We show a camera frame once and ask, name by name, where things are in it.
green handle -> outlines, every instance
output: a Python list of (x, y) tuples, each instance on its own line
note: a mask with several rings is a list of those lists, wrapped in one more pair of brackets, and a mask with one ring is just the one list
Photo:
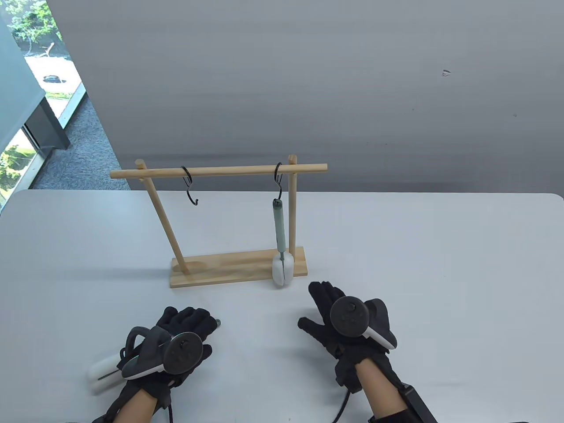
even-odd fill
[(286, 233), (284, 232), (284, 209), (282, 201), (274, 199), (272, 201), (274, 211), (274, 228), (276, 230), (276, 249), (283, 253), (286, 251)]

wooden rack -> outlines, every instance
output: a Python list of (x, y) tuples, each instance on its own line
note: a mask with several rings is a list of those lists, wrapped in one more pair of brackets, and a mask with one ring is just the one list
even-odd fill
[[(303, 247), (296, 248), (296, 201), (298, 173), (327, 172), (327, 164), (299, 165), (298, 158), (291, 155), (289, 164), (280, 165), (278, 173), (289, 175), (288, 215), (289, 215), (289, 252), (294, 257), (294, 276), (307, 275), (307, 262)], [(198, 255), (184, 257), (178, 245), (174, 231), (166, 216), (152, 178), (182, 178), (184, 169), (147, 169), (141, 159), (135, 161), (137, 169), (112, 170), (112, 179), (139, 179), (145, 185), (155, 211), (169, 239), (175, 258), (172, 260), (170, 287), (191, 287), (250, 280), (272, 279), (272, 259), (276, 249)], [(274, 175), (272, 166), (227, 166), (221, 168), (188, 168), (193, 177), (234, 176), (234, 175)]]

black glove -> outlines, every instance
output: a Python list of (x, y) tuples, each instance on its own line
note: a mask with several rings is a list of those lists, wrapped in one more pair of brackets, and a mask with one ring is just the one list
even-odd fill
[[(163, 328), (171, 335), (183, 332), (194, 332), (202, 341), (217, 329), (216, 320), (210, 316), (208, 310), (187, 307), (178, 312), (174, 307), (167, 307), (158, 320), (157, 326)], [(168, 407), (170, 404), (170, 389), (180, 386), (186, 378), (198, 367), (202, 361), (212, 354), (212, 346), (204, 344), (204, 350), (200, 361), (188, 372), (182, 374), (168, 374), (166, 372), (151, 373), (147, 376), (128, 381), (140, 389), (146, 391), (150, 396), (158, 400), (158, 406)]]
[[(169, 332), (172, 336), (183, 332), (196, 333), (202, 341), (217, 328), (217, 321), (210, 316), (208, 310), (188, 307), (178, 312), (174, 307), (167, 307), (158, 320), (157, 326)], [(130, 357), (123, 357), (118, 367), (123, 365), (132, 357), (139, 354), (141, 344), (138, 345)], [(110, 406), (106, 414), (94, 420), (93, 423), (109, 423), (114, 420), (119, 410), (140, 390), (143, 389), (150, 396), (157, 399), (155, 412), (159, 408), (170, 406), (170, 390), (180, 386), (186, 378), (198, 367), (202, 361), (212, 354), (212, 346), (204, 344), (200, 361), (189, 371), (182, 374), (168, 374), (166, 372), (156, 372), (138, 379), (128, 380), (120, 392), (120, 396)]]
[(312, 282), (308, 290), (318, 307), (323, 325), (317, 324), (308, 318), (300, 318), (298, 327), (319, 341), (329, 353), (339, 362), (335, 366), (337, 382), (346, 386), (352, 393), (362, 389), (356, 375), (355, 364), (366, 358), (372, 361), (382, 370), (384, 375), (396, 387), (401, 386), (398, 376), (392, 371), (390, 362), (386, 356), (389, 350), (381, 346), (372, 338), (359, 336), (352, 338), (338, 333), (331, 323), (331, 307), (339, 298), (345, 294), (339, 288), (329, 282)]
[(333, 357), (336, 359), (345, 357), (349, 362), (358, 364), (374, 353), (389, 353), (388, 349), (372, 338), (363, 336), (351, 338), (341, 335), (335, 330), (329, 314), (335, 301), (345, 296), (343, 291), (329, 282), (312, 282), (308, 289), (324, 324), (320, 325), (308, 318), (301, 318), (298, 320), (298, 327), (319, 341)]

tree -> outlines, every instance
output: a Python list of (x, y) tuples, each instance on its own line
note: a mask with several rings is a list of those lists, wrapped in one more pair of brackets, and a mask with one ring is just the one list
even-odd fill
[(14, 188), (20, 179), (20, 174), (0, 166), (0, 188), (8, 191)]
[(6, 12), (12, 16), (12, 23), (8, 25), (16, 39), (29, 42), (29, 52), (32, 43), (39, 43), (42, 37), (54, 37), (62, 41), (61, 33), (46, 0), (0, 0)]
[(33, 159), (35, 153), (32, 151), (18, 151), (17, 146), (12, 146), (2, 153), (0, 162), (5, 163), (7, 168), (22, 170)]

black s hook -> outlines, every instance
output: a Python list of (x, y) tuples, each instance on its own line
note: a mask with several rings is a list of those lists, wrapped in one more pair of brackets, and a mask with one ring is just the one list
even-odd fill
[(186, 169), (184, 166), (182, 166), (182, 169), (184, 169), (184, 171), (186, 172), (186, 178), (184, 178), (184, 177), (182, 178), (184, 183), (186, 184), (186, 194), (188, 194), (188, 198), (190, 199), (192, 204), (194, 204), (194, 206), (197, 206), (198, 205), (198, 199), (196, 199), (196, 201), (194, 201), (192, 199), (192, 197), (190, 196), (190, 185), (192, 185), (192, 175), (190, 174), (188, 169)]
[(280, 188), (280, 192), (278, 193), (279, 200), (282, 197), (282, 185), (280, 185), (280, 183), (282, 182), (282, 175), (278, 174), (278, 168), (280, 167), (281, 164), (282, 164), (281, 161), (278, 162), (278, 164), (276, 165), (276, 169), (274, 169), (274, 182), (276, 182), (276, 184)]

